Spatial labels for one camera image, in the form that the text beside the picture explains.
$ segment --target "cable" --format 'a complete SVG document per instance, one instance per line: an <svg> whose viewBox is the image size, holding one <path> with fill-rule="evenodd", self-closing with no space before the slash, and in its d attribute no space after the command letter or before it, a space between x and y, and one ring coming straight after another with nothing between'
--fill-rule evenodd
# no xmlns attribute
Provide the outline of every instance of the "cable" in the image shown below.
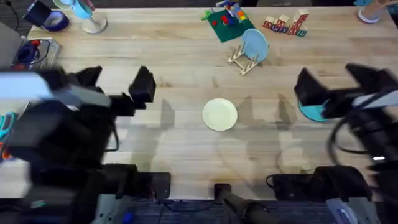
<svg viewBox="0 0 398 224"><path fill-rule="evenodd" d="M12 4L11 4L11 2L9 0L4 0L4 4L7 5L8 7L10 7L10 9L12 10L12 12L15 15L17 24L15 25L14 30L16 31L18 29L18 27L19 27L19 17L18 17L17 11L14 9L14 7L12 6Z"/></svg>
<svg viewBox="0 0 398 224"><path fill-rule="evenodd" d="M328 140L326 142L327 143L326 148L327 148L329 156L330 156L330 158L331 158L331 160L332 160L332 162L334 164L341 165L341 163L339 162L339 160L337 158L336 151L334 150L334 146L336 146L336 135L337 135L337 132L340 130L340 128L347 122L347 120L350 117L358 114L367 105L369 105L369 104L375 102L376 100L380 99L381 97L389 94L392 90L394 90L394 89L393 88L384 88L384 89L382 89L379 93L377 93L374 96L370 97L369 99L367 99L366 101L364 101L360 105L354 107L344 118L339 120L339 122L333 128L333 130L332 130L331 134L329 135L329 138L328 138ZM390 197L389 195L385 194L378 187L369 187L369 189L378 192L379 194L381 194L383 196L383 198L385 200L387 200L389 203L391 203L392 205L394 205L395 207L398 208L398 200L396 200L396 199Z"/></svg>
<svg viewBox="0 0 398 224"><path fill-rule="evenodd" d="M163 217L163 212L164 212L164 208L166 206L163 205L162 209L160 209L160 214L159 214L159 219L157 221L157 224L160 224L162 222L162 217Z"/></svg>
<svg viewBox="0 0 398 224"><path fill-rule="evenodd" d="M344 118L342 118L341 120L339 120L339 122L336 124L336 126L333 128L332 132L329 135L329 138L326 142L326 149L329 153L330 159L332 160L332 162L336 165L341 165L341 163L339 162L337 155L336 155L336 151L335 146L336 146L336 140L337 140L337 133L340 130L340 128L347 123L348 119L356 114L358 114L363 108L365 108L367 105L373 103L374 101L380 99L381 97L385 96L386 94L390 93L390 91L393 90L393 88L385 88L382 89L379 93L376 93L375 95L373 95L372 97L370 97L369 99L367 99L365 102L361 103L358 106L355 106ZM355 154L363 154L362 151L352 151L349 149L344 149L342 147L338 147L338 149L348 152L348 153L355 153Z"/></svg>
<svg viewBox="0 0 398 224"><path fill-rule="evenodd" d="M215 201L213 201L209 206L204 207L204 208L198 208L198 209L192 209L192 210L177 210L174 208L170 208L169 204L163 203L164 207L167 208L168 210L172 211L172 212L203 212L206 210L209 210L211 208L213 208L213 206L216 204Z"/></svg>
<svg viewBox="0 0 398 224"><path fill-rule="evenodd" d="M14 212L21 212L21 209L16 206L12 205L5 205L5 206L0 206L0 213L5 212L5 211L14 211Z"/></svg>
<svg viewBox="0 0 398 224"><path fill-rule="evenodd" d="M268 176L266 177L266 184L268 185L268 187L269 187L270 189L273 189L274 186L271 185L271 184L268 182L268 180L269 180L271 177L273 177L274 175L275 175L275 174L271 174L271 175L268 175Z"/></svg>
<svg viewBox="0 0 398 224"><path fill-rule="evenodd" d="M116 152L117 150L119 150L120 142L119 142L118 130L116 129L116 122L112 124L112 132L116 141L116 149L105 149L105 152Z"/></svg>

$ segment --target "wooden tabletop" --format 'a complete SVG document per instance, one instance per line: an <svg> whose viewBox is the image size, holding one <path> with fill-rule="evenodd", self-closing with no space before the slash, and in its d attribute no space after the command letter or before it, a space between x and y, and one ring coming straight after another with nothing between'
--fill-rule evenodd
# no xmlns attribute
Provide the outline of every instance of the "wooden tabletop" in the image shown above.
<svg viewBox="0 0 398 224"><path fill-rule="evenodd" d="M349 62L398 73L398 31L387 13L369 25L358 19L355 7L311 7L308 34L300 38L262 28L266 16L290 16L297 8L244 10L271 45L262 66L245 77L226 63L241 38L220 43L209 23L200 20L205 9L98 9L109 24L96 35L84 33L81 20L69 11L67 30L52 34L34 27L29 38L59 42L59 63L66 71L102 65L98 85L106 93L127 91L140 65L153 72L154 103L133 118L117 120L121 149L107 153L104 162L170 172L171 198L212 198L213 184L227 182L242 197L272 199L267 175L331 164L325 141L334 122L314 123L297 108L293 87L301 69L309 68L330 88L355 86L344 68ZM216 132L203 123L201 111L213 98L237 107L233 129ZM359 149L349 134L339 141ZM366 156L339 155L368 178ZM21 196L21 167L21 161L2 165L1 197Z"/></svg>

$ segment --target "green lego baseplate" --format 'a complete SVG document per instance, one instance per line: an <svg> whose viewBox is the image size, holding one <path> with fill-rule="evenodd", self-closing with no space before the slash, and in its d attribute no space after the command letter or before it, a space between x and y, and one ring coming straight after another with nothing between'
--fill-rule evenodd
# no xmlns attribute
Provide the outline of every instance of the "green lego baseplate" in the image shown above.
<svg viewBox="0 0 398 224"><path fill-rule="evenodd" d="M210 26L212 26L221 43L240 37L247 29L254 28L246 14L245 16L247 19L243 20L242 22L239 22L236 17L233 17L234 23L232 25L224 25L223 21L221 20L221 16L226 16L227 14L227 10L222 10L220 12L210 14L207 18Z"/></svg>

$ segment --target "light blue plate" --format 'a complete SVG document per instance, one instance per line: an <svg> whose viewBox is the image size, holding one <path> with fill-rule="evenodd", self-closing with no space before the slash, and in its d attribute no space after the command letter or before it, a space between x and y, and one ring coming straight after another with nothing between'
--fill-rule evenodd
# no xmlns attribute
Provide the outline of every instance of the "light blue plate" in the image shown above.
<svg viewBox="0 0 398 224"><path fill-rule="evenodd" d="M298 107L300 107L300 111L304 114L304 116L312 121L327 121L327 119L322 117L322 111L325 108L323 105L303 106L301 102L298 102Z"/></svg>
<svg viewBox="0 0 398 224"><path fill-rule="evenodd" d="M244 31L242 40L245 43L243 51L249 58L259 54L257 62L266 59L268 55L268 42L264 35L256 29L248 29Z"/></svg>

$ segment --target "wooden block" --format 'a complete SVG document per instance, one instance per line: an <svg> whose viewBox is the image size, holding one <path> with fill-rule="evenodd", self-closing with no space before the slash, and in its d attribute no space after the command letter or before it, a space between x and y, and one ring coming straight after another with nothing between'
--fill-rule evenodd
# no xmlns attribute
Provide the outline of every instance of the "wooden block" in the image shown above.
<svg viewBox="0 0 398 224"><path fill-rule="evenodd" d="M278 19L274 19L274 22L271 25L271 30L278 32L279 31L279 27L276 25L278 23Z"/></svg>
<svg viewBox="0 0 398 224"><path fill-rule="evenodd" d="M283 26L283 28L281 28L281 29L279 30L279 32L281 32L281 33L283 33L283 34L286 34L287 31L289 31L289 27L288 27L288 26Z"/></svg>
<svg viewBox="0 0 398 224"><path fill-rule="evenodd" d="M285 26L286 22L289 20L289 18L285 15L281 15L279 19L277 20L276 26L279 28L283 28Z"/></svg>
<svg viewBox="0 0 398 224"><path fill-rule="evenodd" d="M287 33L287 35L296 35L297 30L296 29L290 29Z"/></svg>
<svg viewBox="0 0 398 224"><path fill-rule="evenodd" d="M307 19L308 15L309 12L307 9L299 9L294 17L297 18L297 22L303 23Z"/></svg>
<svg viewBox="0 0 398 224"><path fill-rule="evenodd" d="M267 16L266 20L264 21L264 24L262 25L263 28L266 29L271 29L271 25L274 22L275 18L273 18L272 16Z"/></svg>
<svg viewBox="0 0 398 224"><path fill-rule="evenodd" d="M294 22L292 25L292 29L298 30L298 29L300 29L301 25L302 25L302 22L299 22L299 21Z"/></svg>
<svg viewBox="0 0 398 224"><path fill-rule="evenodd" d="M302 26L297 32L296 32L296 36L298 37L304 37L305 34L307 34L308 32L308 28L305 26Z"/></svg>

